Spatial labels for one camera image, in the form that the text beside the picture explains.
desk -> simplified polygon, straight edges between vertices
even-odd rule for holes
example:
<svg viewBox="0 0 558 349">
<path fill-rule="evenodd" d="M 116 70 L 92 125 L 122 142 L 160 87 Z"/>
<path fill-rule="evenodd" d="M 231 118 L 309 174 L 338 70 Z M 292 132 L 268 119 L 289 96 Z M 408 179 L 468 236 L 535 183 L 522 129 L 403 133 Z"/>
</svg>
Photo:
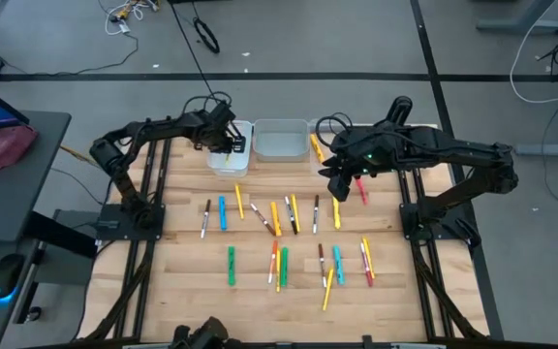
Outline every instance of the desk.
<svg viewBox="0 0 558 349">
<path fill-rule="evenodd" d="M 15 296 L 8 302 L 0 302 L 0 340 L 17 300 L 22 298 L 21 287 L 38 247 L 38 241 L 29 237 L 33 235 L 29 231 L 34 230 L 32 222 L 37 215 L 33 207 L 71 119 L 69 114 L 61 112 L 25 111 L 23 114 L 39 136 L 16 164 L 0 170 L 0 259 L 15 252 L 25 256 Z"/>
<path fill-rule="evenodd" d="M 130 170 L 137 186 L 143 173 L 143 154 L 146 152 L 141 152 Z M 401 233 L 396 174 L 363 179 L 368 206 L 363 205 L 354 186 L 348 201 L 340 204 L 342 228 L 335 231 L 326 179 L 317 174 L 321 165 L 313 152 L 308 161 L 282 164 L 258 162 L 252 153 L 249 173 L 243 178 L 216 176 L 206 166 L 206 155 L 194 151 L 188 141 L 173 140 L 163 198 L 167 206 L 165 231 L 155 249 L 142 342 L 171 341 L 176 326 L 196 328 L 211 315 L 224 323 L 232 337 L 249 342 L 357 342 L 367 333 L 375 341 L 425 340 L 411 249 Z M 158 163 L 160 150 L 155 156 Z M 422 176 L 428 194 L 451 186 L 447 166 L 424 170 Z M 236 181 L 242 193 L 244 220 L 239 218 L 233 191 Z M 297 197 L 302 230 L 297 237 L 283 203 L 284 196 L 291 193 Z M 321 196 L 320 223 L 314 236 L 311 227 L 316 194 Z M 226 232 L 220 229 L 219 195 L 226 197 Z M 117 201 L 117 193 L 111 199 Z M 200 239 L 207 199 L 212 200 L 208 231 L 205 239 Z M 290 248 L 289 286 L 279 294 L 274 285 L 267 284 L 273 237 L 249 207 L 255 203 L 270 219 L 271 201 L 277 203 L 282 223 L 279 244 Z M 374 288 L 367 287 L 363 274 L 359 252 L 362 235 L 370 239 Z M 319 242 L 325 249 L 327 268 L 332 260 L 331 246 L 340 246 L 346 273 L 345 286 L 333 283 L 327 312 L 322 312 L 325 291 L 320 279 Z M 229 245 L 235 247 L 234 287 L 228 285 Z M 476 329 L 487 333 L 466 246 L 457 240 L 438 241 L 437 246 L 449 295 Z M 80 336 L 96 328 L 119 296 L 127 251 L 128 243 L 117 242 L 96 261 Z M 136 300 L 132 297 L 129 309 L 134 309 Z M 437 333 L 442 335 L 438 306 L 432 304 Z M 129 331 L 125 334 L 130 333 L 133 312 L 128 312 Z"/>
</svg>

green marker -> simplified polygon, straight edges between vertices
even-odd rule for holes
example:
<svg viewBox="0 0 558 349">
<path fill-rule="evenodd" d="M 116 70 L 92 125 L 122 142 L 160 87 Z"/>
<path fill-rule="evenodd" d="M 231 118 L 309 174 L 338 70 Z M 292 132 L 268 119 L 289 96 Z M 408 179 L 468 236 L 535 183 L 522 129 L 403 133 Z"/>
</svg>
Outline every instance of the green marker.
<svg viewBox="0 0 558 349">
<path fill-rule="evenodd" d="M 228 283 L 230 286 L 236 284 L 236 270 L 235 270 L 235 249 L 233 246 L 228 247 L 228 273 L 230 277 L 228 279 Z"/>
<path fill-rule="evenodd" d="M 288 247 L 281 250 L 281 287 L 288 286 Z"/>
</svg>

yellow marker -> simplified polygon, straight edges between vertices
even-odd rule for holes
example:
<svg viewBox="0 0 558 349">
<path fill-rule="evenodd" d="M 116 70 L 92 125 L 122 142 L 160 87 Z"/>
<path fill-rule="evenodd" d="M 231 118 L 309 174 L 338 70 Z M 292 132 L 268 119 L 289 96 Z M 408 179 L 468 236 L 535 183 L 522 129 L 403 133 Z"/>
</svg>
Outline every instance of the yellow marker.
<svg viewBox="0 0 558 349">
<path fill-rule="evenodd" d="M 372 255 L 369 253 L 369 241 L 366 237 L 363 237 L 363 245 L 365 246 L 365 256 L 367 257 L 369 272 L 372 274 L 372 279 L 375 279 L 376 274 L 374 273 L 374 265 L 372 264 Z"/>
<path fill-rule="evenodd" d="M 330 285 L 333 283 L 333 268 L 332 267 L 328 271 L 328 278 L 326 280 L 328 280 L 328 282 L 326 283 L 325 302 L 322 304 L 322 311 L 326 311 L 326 306 L 328 305 L 328 297 L 330 296 Z"/>
<path fill-rule="evenodd" d="M 333 198 L 333 217 L 335 217 L 335 229 L 341 228 L 341 218 L 339 217 L 339 202 Z"/>
<path fill-rule="evenodd" d="M 279 251 L 279 246 L 277 246 L 277 293 L 281 291 L 281 253 Z"/>
<path fill-rule="evenodd" d="M 279 223 L 279 215 L 277 214 L 277 204 L 270 203 L 270 211 L 272 212 L 272 224 L 275 226 L 275 235 L 281 237 L 281 223 Z"/>
<path fill-rule="evenodd" d="M 240 219 L 244 219 L 244 211 L 242 210 L 242 199 L 240 198 L 240 187 L 238 183 L 234 185 L 236 188 L 236 199 L 238 200 L 238 210 L 240 211 Z"/>
<path fill-rule="evenodd" d="M 296 195 L 292 194 L 292 209 L 294 210 L 294 221 L 296 221 L 296 232 L 300 233 L 300 224 L 298 224 L 298 206 L 296 205 Z"/>
<path fill-rule="evenodd" d="M 320 145 L 318 144 L 318 139 L 314 134 L 310 134 L 309 138 L 311 139 L 311 145 L 314 147 L 314 150 L 316 150 L 316 155 L 318 155 L 318 160 L 320 160 L 320 163 L 322 164 L 325 161 L 325 155 L 322 153 L 322 150 L 320 149 Z"/>
</svg>

red marker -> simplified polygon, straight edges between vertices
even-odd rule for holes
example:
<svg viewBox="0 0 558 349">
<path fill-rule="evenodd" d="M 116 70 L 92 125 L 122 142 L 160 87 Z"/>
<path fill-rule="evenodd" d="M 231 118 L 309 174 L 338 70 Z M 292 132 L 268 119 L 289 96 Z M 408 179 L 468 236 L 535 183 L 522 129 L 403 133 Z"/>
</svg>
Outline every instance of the red marker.
<svg viewBox="0 0 558 349">
<path fill-rule="evenodd" d="M 372 279 L 372 274 L 369 271 L 369 265 L 367 264 L 367 256 L 365 255 L 365 246 L 363 242 L 360 244 L 360 254 L 363 257 L 363 265 L 365 266 L 365 277 L 367 277 L 367 285 L 369 287 L 374 286 L 374 280 Z"/>
<path fill-rule="evenodd" d="M 363 199 L 363 204 L 367 205 L 367 194 L 365 193 L 365 187 L 363 186 L 363 182 L 359 179 L 356 180 L 356 186 L 358 187 L 358 191 L 360 192 L 360 197 Z"/>
</svg>

computer mouse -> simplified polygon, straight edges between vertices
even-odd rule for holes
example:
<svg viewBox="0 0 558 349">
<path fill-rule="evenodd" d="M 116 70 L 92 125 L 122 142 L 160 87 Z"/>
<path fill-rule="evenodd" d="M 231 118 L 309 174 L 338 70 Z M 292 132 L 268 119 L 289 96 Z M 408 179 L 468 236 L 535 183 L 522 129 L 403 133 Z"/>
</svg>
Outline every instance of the computer mouse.
<svg viewBox="0 0 558 349">
<path fill-rule="evenodd" d="M 25 256 L 17 253 L 0 260 L 0 299 L 6 298 L 15 290 L 24 262 Z"/>
</svg>

